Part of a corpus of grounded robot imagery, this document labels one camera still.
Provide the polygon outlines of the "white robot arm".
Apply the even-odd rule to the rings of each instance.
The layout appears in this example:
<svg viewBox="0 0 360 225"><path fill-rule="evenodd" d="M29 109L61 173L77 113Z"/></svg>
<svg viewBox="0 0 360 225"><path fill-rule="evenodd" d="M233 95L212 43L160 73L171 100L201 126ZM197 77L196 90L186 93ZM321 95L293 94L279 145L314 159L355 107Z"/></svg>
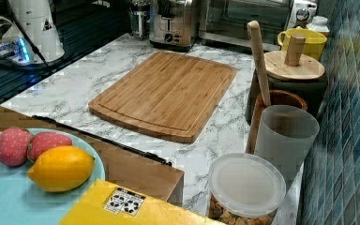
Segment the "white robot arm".
<svg viewBox="0 0 360 225"><path fill-rule="evenodd" d="M49 64L64 56L49 0L0 0L0 55L20 65Z"/></svg>

